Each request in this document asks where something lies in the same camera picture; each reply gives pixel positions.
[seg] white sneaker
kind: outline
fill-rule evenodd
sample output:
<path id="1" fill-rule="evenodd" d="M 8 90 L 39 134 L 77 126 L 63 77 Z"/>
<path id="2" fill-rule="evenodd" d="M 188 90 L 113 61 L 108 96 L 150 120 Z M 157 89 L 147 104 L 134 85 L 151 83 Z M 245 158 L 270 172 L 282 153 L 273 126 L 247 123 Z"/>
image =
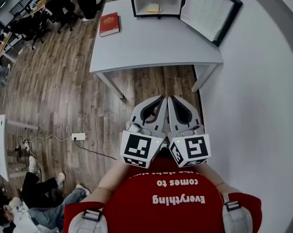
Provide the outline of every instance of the white sneaker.
<path id="1" fill-rule="evenodd" d="M 91 194 L 91 192 L 87 188 L 83 187 L 81 184 L 78 184 L 76 186 L 76 188 L 81 188 L 81 189 L 85 190 L 86 191 L 86 196 L 89 196 Z"/>
<path id="2" fill-rule="evenodd" d="M 37 161 L 33 156 L 29 157 L 30 166 L 29 166 L 29 172 L 33 174 L 37 174 Z"/>
<path id="3" fill-rule="evenodd" d="M 63 182 L 65 180 L 65 174 L 60 172 L 58 178 L 55 179 L 57 181 L 58 188 L 63 188 Z"/>

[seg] strap buckle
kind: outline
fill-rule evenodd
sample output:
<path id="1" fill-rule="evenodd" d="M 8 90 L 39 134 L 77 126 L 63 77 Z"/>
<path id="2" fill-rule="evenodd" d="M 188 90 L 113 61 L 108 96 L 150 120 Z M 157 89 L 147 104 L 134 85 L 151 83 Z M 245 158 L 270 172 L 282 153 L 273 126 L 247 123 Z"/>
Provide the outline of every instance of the strap buckle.
<path id="1" fill-rule="evenodd" d="M 240 209 L 241 206 L 238 201 L 228 201 L 224 204 L 228 212 Z"/>
<path id="2" fill-rule="evenodd" d="M 83 219 L 99 222 L 102 216 L 102 212 L 96 209 L 86 210 L 83 214 Z"/>

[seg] power strip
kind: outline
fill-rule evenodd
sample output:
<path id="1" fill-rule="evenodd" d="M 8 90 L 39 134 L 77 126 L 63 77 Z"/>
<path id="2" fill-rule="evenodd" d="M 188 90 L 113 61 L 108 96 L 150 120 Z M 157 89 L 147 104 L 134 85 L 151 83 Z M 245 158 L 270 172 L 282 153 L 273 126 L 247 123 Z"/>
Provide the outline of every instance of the power strip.
<path id="1" fill-rule="evenodd" d="M 85 133 L 74 133 L 72 134 L 72 141 L 85 141 L 87 138 Z"/>

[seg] office chair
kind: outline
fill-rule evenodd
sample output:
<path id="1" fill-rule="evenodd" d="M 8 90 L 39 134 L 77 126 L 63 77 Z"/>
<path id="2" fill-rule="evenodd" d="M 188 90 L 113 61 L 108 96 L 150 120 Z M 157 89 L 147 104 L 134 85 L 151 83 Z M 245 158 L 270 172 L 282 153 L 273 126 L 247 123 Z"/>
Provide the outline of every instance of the office chair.
<path id="1" fill-rule="evenodd" d="M 14 20 L 10 23 L 10 32 L 25 35 L 24 40 L 33 40 L 32 50 L 34 50 L 34 45 L 38 39 L 41 43 L 44 43 L 42 37 L 50 31 L 47 27 L 47 12 L 36 12 L 34 17 L 24 17 L 19 21 Z"/>
<path id="2" fill-rule="evenodd" d="M 58 33 L 61 33 L 61 29 L 68 24 L 69 30 L 72 31 L 73 28 L 70 24 L 71 19 L 78 18 L 74 13 L 75 5 L 70 0 L 47 0 L 45 5 L 46 9 L 48 9 L 52 16 L 50 20 L 52 22 L 60 22 L 61 27 L 58 30 Z"/>

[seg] red book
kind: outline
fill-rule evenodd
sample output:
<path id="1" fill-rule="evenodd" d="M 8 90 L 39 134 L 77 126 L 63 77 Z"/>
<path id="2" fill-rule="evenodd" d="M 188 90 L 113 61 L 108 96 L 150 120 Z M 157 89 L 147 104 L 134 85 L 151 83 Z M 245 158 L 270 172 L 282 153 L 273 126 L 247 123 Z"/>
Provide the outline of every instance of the red book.
<path id="1" fill-rule="evenodd" d="M 100 36 L 106 36 L 120 31 L 118 13 L 102 16 L 100 19 Z"/>

